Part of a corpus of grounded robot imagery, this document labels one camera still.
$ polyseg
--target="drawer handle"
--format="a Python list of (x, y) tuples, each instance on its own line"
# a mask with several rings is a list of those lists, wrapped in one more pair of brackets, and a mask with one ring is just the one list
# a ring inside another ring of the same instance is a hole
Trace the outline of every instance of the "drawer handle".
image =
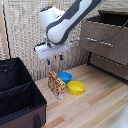
[(102, 56), (97, 56), (97, 57), (100, 58), (100, 59), (106, 60), (106, 61), (108, 61), (108, 62), (110, 62), (110, 63), (116, 64), (117, 66), (121, 66), (120, 63), (117, 63), (117, 62), (115, 62), (115, 61), (109, 60), (109, 59), (104, 58), (104, 57), (102, 57)]
[(98, 40), (95, 40), (95, 39), (92, 39), (92, 38), (86, 38), (87, 40), (91, 40), (91, 41), (94, 41), (94, 42), (99, 42), (101, 44), (104, 44), (104, 45), (107, 45), (107, 46), (110, 46), (110, 47), (113, 47), (113, 45), (111, 43), (105, 43), (105, 42), (102, 42), (102, 41), (98, 41)]

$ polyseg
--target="black storage box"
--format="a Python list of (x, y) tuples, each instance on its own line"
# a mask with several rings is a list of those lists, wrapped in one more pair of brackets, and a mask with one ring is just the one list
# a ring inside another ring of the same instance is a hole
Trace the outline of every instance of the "black storage box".
[(46, 106), (21, 59), (0, 60), (0, 128), (41, 128)]

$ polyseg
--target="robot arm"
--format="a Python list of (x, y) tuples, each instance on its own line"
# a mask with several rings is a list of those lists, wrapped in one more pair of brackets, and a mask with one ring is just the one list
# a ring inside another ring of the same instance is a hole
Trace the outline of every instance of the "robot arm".
[(35, 47), (38, 58), (41, 60), (68, 50), (69, 33), (91, 10), (104, 1), (106, 0), (76, 0), (66, 12), (54, 6), (42, 9), (39, 17), (45, 42)]
[(71, 30), (98, 4), (106, 0), (76, 0), (64, 13), (54, 6), (49, 6), (40, 12), (43, 37), (51, 43), (62, 45)]

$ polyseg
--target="cable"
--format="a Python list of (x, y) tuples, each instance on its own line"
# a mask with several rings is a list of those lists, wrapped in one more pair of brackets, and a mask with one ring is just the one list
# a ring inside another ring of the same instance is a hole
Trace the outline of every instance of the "cable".
[(71, 40), (69, 42), (76, 42), (76, 41), (85, 41), (85, 42), (103, 42), (103, 41), (106, 41), (106, 40), (109, 40), (113, 37), (115, 37), (120, 31), (122, 31), (122, 29), (128, 24), (128, 20), (126, 21), (126, 23), (121, 27), (121, 29), (119, 31), (117, 31), (113, 36), (110, 36), (106, 39), (103, 39), (103, 40)]

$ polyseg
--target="dresser drawer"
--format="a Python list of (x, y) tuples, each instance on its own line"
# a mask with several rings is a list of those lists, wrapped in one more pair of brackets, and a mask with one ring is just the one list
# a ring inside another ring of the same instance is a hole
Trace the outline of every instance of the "dresser drawer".
[(118, 62), (96, 55), (94, 53), (91, 54), (90, 63), (121, 78), (128, 80), (127, 65), (120, 64)]
[[(114, 35), (121, 27), (92, 21), (82, 21), (81, 40), (102, 40)], [(104, 42), (80, 42), (81, 48), (127, 65), (128, 28)]]

